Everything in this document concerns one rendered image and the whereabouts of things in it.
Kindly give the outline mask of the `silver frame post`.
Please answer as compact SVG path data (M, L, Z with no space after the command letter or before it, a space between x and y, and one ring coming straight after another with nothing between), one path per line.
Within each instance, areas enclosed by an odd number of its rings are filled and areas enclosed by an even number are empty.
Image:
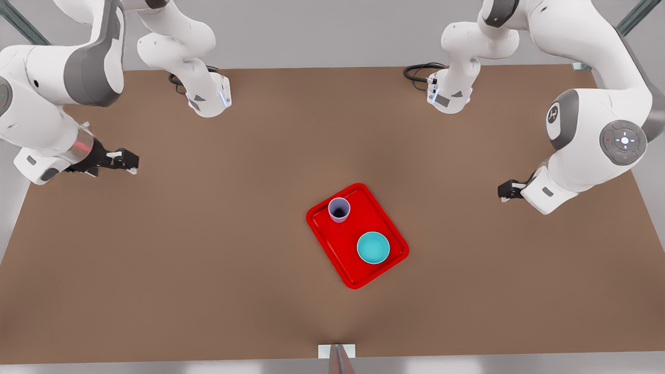
M351 359L356 357L356 345L318 345L318 358L328 361L328 374L356 374Z
M592 0L601 15L639 46L638 61L665 61L665 0Z
M51 42L9 0L0 0L0 17L24 36L29 43L51 45Z

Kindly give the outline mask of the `red rectangular tray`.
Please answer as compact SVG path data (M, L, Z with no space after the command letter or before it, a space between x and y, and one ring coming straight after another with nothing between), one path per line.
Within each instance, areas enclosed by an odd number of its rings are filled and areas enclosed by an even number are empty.
M328 212L335 198L351 204L351 213L344 222L336 223ZM409 254L406 240L364 184L352 184L337 192L307 211L305 218L340 278L351 289L365 286ZM382 234L389 244L387 258L378 264L370 264L358 254L358 240L368 232Z

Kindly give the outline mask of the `lilac cup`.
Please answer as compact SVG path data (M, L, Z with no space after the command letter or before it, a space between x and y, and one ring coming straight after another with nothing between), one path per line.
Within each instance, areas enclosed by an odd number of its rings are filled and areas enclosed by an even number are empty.
M328 213L331 220L335 223L344 222L351 212L351 204L345 198L333 198L328 203Z

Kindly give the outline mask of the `turquoise bowl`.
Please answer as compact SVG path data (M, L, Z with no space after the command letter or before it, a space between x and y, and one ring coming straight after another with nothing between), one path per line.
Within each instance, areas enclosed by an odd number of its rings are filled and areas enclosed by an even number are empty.
M371 231L362 234L357 241L356 249L359 258L368 264L380 264L390 255L389 240L380 232Z

